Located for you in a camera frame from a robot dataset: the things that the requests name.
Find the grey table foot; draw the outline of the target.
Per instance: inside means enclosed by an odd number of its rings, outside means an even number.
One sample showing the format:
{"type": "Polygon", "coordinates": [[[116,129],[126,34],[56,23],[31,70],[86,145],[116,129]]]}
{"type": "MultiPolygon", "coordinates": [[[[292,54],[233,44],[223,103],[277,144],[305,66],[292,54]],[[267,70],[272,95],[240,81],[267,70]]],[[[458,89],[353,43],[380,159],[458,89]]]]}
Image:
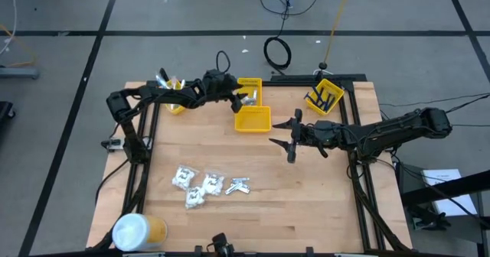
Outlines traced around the grey table foot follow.
{"type": "Polygon", "coordinates": [[[40,76],[35,68],[0,67],[0,78],[27,78],[36,80],[40,76]]]}

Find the yellow white wipes canister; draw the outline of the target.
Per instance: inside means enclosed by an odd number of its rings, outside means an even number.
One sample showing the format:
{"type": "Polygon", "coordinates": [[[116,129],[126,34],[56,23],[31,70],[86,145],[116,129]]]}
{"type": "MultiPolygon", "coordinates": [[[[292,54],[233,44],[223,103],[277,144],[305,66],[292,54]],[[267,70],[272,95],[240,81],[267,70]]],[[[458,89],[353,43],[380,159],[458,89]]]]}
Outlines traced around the yellow white wipes canister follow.
{"type": "Polygon", "coordinates": [[[129,213],[119,218],[112,230],[114,246],[124,252],[159,247],[167,238],[166,222],[155,216],[129,213]]]}

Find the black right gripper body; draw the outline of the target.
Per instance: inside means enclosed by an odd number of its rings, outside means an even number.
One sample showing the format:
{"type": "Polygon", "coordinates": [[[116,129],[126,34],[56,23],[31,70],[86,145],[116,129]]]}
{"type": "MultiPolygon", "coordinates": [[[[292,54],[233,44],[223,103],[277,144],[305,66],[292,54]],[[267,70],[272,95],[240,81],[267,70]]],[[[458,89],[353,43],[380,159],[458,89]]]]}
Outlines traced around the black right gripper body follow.
{"type": "Polygon", "coordinates": [[[296,147],[298,145],[312,146],[314,130],[311,126],[302,124],[301,109],[295,109],[294,116],[289,120],[288,126],[291,130],[291,142],[287,150],[287,161],[294,163],[296,161],[296,147]]]}

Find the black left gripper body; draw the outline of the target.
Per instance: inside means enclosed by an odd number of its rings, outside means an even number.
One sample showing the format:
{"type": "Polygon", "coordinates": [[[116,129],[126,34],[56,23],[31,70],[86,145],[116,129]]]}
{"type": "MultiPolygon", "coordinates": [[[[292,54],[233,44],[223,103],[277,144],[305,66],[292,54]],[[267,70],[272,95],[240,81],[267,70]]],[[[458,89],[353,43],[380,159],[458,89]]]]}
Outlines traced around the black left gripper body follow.
{"type": "Polygon", "coordinates": [[[222,95],[230,92],[230,74],[219,70],[207,70],[202,82],[207,95],[222,95]]]}

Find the black metal beam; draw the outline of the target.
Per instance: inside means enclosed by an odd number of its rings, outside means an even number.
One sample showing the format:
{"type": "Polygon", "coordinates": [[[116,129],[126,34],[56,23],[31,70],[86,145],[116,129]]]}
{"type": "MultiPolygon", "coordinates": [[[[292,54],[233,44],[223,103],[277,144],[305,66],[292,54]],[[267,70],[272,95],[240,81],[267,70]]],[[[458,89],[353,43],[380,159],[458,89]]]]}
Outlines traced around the black metal beam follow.
{"type": "Polygon", "coordinates": [[[402,194],[401,200],[404,206],[413,206],[487,190],[490,190],[490,170],[441,184],[426,184],[423,188],[402,194]]]}

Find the white booklet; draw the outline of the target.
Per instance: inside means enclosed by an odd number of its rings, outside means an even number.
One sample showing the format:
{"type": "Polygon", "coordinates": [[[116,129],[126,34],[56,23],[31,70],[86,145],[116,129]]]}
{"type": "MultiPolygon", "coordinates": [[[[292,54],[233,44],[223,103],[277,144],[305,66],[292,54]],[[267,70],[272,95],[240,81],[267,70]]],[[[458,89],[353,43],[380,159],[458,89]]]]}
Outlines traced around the white booklet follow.
{"type": "MultiPolygon", "coordinates": [[[[461,178],[461,174],[459,173],[458,169],[422,170],[420,173],[422,174],[423,180],[427,186],[433,186],[461,178]]],[[[453,199],[472,215],[477,214],[475,205],[468,194],[454,197],[453,199]]],[[[445,213],[446,216],[465,216],[467,214],[467,212],[465,212],[451,200],[437,200],[433,202],[433,207],[437,213],[445,213]]]]}

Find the yellow plastic basket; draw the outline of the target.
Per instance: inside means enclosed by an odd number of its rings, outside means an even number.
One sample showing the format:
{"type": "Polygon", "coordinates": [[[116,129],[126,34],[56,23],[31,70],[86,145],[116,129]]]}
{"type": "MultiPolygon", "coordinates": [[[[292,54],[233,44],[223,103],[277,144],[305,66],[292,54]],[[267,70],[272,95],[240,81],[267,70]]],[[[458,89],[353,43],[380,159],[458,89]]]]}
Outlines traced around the yellow plastic basket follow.
{"type": "Polygon", "coordinates": [[[243,87],[238,90],[241,94],[251,95],[254,90],[257,91],[257,105],[262,106],[262,79],[251,77],[240,77],[238,83],[243,87]]]}
{"type": "MultiPolygon", "coordinates": [[[[178,80],[178,87],[176,90],[180,90],[180,82],[178,80]]],[[[172,89],[172,82],[171,80],[168,81],[168,85],[171,87],[170,89],[172,89]]],[[[170,110],[170,107],[169,107],[169,104],[166,104],[165,105],[166,109],[172,114],[172,115],[177,115],[179,114],[180,112],[182,112],[185,108],[183,106],[179,106],[177,109],[174,109],[174,110],[170,110]]]]}
{"type": "Polygon", "coordinates": [[[327,112],[322,111],[322,102],[318,102],[318,105],[315,106],[311,102],[309,102],[308,100],[305,100],[307,103],[307,106],[310,109],[312,109],[314,112],[317,112],[319,115],[328,115],[335,108],[335,106],[338,104],[339,100],[343,97],[345,91],[327,79],[323,79],[315,87],[317,87],[318,90],[320,90],[322,87],[324,88],[323,93],[322,93],[323,102],[326,100],[328,93],[331,93],[335,96],[335,101],[332,103],[330,110],[328,110],[327,112]]]}
{"type": "Polygon", "coordinates": [[[235,115],[234,129],[237,132],[264,133],[272,128],[269,106],[243,106],[235,115]]]}

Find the bagged white cotton pads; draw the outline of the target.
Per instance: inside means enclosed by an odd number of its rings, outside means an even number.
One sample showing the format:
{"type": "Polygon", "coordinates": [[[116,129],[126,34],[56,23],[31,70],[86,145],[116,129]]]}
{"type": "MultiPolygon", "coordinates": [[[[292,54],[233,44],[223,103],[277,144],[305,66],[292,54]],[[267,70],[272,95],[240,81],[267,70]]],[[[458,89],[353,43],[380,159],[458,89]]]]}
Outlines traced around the bagged white cotton pads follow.
{"type": "Polygon", "coordinates": [[[225,175],[217,171],[206,171],[202,182],[205,195],[220,196],[224,186],[225,175]]]}
{"type": "Polygon", "coordinates": [[[191,181],[199,174],[198,170],[195,170],[194,168],[190,168],[185,165],[179,165],[177,167],[177,171],[175,173],[175,176],[171,180],[171,184],[181,188],[182,190],[187,190],[190,185],[191,181]]]}
{"type": "Polygon", "coordinates": [[[205,202],[205,189],[203,187],[189,187],[186,191],[185,208],[193,209],[205,202]]]}

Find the black silver clamp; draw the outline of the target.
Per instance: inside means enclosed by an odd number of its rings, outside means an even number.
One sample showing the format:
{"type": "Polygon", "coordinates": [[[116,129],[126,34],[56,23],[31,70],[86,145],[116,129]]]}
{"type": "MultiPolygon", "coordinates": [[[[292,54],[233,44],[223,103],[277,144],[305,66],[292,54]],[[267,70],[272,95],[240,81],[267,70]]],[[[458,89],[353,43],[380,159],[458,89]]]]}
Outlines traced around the black silver clamp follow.
{"type": "Polygon", "coordinates": [[[100,144],[107,152],[123,150],[123,141],[120,138],[110,138],[100,142],[100,144]]]}

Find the blue white toothbrush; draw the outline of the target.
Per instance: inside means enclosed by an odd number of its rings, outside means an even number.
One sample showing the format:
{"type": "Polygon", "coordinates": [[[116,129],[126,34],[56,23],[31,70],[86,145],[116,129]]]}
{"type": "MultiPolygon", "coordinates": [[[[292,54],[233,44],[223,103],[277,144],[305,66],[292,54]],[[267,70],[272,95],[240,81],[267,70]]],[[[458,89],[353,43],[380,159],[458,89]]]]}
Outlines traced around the blue white toothbrush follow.
{"type": "Polygon", "coordinates": [[[157,73],[155,75],[156,81],[158,82],[159,86],[164,88],[164,89],[170,89],[171,87],[168,85],[168,77],[166,75],[161,75],[160,73],[157,73]]]}

